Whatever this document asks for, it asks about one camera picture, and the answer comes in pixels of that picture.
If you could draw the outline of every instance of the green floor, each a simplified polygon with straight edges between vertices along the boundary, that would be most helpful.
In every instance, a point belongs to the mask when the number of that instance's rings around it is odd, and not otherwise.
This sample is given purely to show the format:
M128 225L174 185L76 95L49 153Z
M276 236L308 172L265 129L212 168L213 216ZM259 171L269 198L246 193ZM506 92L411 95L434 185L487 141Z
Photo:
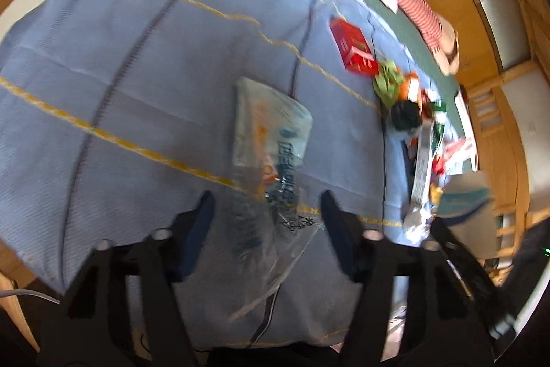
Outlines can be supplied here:
M457 133L460 136L464 136L464 129L454 103L454 96L458 92L458 83L455 78L445 77L441 73L431 52L426 47L422 36L420 36L419 31L402 11L399 11L398 14L394 14L379 0L364 1L370 8L384 18L399 41L409 48L416 63L434 80L441 97L447 102L447 114L450 122L456 128Z

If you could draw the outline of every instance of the red carton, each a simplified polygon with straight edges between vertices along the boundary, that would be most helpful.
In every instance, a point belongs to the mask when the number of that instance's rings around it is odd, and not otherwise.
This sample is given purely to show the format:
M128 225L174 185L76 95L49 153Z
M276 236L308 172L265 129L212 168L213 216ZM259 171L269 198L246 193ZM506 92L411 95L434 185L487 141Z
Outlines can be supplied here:
M373 77L378 75L378 61L362 31L341 18L331 20L331 31L336 40L346 70Z

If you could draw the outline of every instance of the striped pants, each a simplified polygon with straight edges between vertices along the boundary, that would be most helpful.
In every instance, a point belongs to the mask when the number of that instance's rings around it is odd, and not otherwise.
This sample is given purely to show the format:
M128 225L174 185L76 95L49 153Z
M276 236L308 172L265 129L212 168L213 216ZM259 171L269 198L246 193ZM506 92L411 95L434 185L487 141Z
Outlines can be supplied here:
M425 0L397 0L401 9L416 25L430 50L438 50L443 29L439 18Z

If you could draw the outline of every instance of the metal bolt head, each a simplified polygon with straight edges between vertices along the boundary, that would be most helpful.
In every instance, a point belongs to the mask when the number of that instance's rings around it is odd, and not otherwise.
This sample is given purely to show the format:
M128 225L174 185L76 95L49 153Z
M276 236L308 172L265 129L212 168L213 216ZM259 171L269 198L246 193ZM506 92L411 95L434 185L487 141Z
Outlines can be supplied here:
M433 240L425 241L423 246L424 249L431 252L437 252L441 248L441 246L439 246L439 243Z
M111 243L109 240L101 240L99 243L97 243L96 250L106 251L107 249L110 249L112 246L113 246L113 243Z
M377 230L369 229L363 232L363 238L365 240L380 241L384 238L384 234Z
M170 229L157 229L153 232L153 240L162 241L167 240L172 236L172 231Z

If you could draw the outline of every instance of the white cable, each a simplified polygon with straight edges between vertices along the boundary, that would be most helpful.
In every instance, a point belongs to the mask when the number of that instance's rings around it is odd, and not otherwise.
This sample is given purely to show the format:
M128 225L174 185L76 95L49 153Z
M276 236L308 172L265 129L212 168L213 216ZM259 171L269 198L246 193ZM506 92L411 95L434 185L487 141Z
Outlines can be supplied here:
M10 291L0 291L0 299L3 299L4 297L11 297L12 295L33 295L59 305L59 300L46 294L39 293L38 291L33 291L32 289L12 289Z

